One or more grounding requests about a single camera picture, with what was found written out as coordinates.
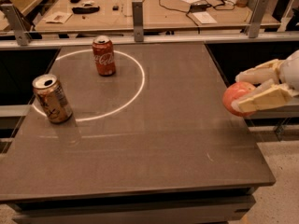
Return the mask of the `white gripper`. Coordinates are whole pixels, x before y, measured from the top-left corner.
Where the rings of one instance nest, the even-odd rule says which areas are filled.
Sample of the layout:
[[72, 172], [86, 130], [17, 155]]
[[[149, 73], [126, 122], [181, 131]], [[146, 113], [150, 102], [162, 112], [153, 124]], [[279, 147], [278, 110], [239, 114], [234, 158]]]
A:
[[240, 72], [236, 82], [262, 84], [272, 79], [275, 84], [268, 88], [261, 85], [254, 91], [232, 101], [233, 110], [249, 113], [286, 105], [293, 97], [299, 95], [299, 50], [286, 60], [274, 59]]

